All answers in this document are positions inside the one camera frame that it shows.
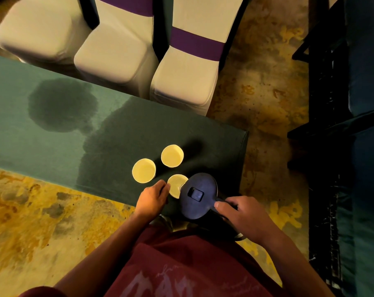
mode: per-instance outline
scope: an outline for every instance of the purple band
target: purple band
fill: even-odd
[[[152,17],[152,0],[100,0],[126,11]]]
[[[213,61],[220,61],[224,48],[224,43],[176,27],[172,27],[170,45],[185,53]]]

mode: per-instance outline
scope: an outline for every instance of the person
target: person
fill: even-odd
[[[37,287],[20,296],[334,296],[255,198],[228,198],[237,210],[226,202],[216,202],[215,208],[265,248],[283,288],[236,242],[197,229],[170,232],[164,224],[151,225],[169,190],[163,180],[145,188],[135,212],[53,288]]]

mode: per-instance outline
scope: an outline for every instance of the paper cup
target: paper cup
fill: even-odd
[[[168,183],[170,184],[169,193],[176,199],[180,198],[180,189],[187,182],[188,178],[181,174],[170,176]]]
[[[169,168],[175,168],[181,164],[184,152],[178,145],[169,145],[161,153],[161,160]]]
[[[155,177],[155,172],[155,163],[148,158],[143,158],[133,166],[132,176],[139,183],[147,183]]]

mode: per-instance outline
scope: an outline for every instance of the concrete floor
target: concrete floor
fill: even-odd
[[[15,0],[0,3],[0,21]],[[208,117],[250,131],[240,192],[262,202],[308,257],[308,184],[287,169],[287,132],[308,122],[308,65],[291,60],[308,30],[308,0],[253,0]],[[16,59],[0,49],[0,55]],[[0,170],[0,297],[53,285],[133,208]],[[240,242],[280,283],[268,254]]]

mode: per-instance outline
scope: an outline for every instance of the green tablecloth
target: green tablecloth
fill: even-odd
[[[212,119],[0,57],[0,168],[135,205],[140,192],[173,174],[211,173],[236,194],[248,133]],[[184,162],[165,169],[169,144]],[[157,175],[139,184],[131,170],[153,159]],[[170,199],[165,209],[177,210]]]

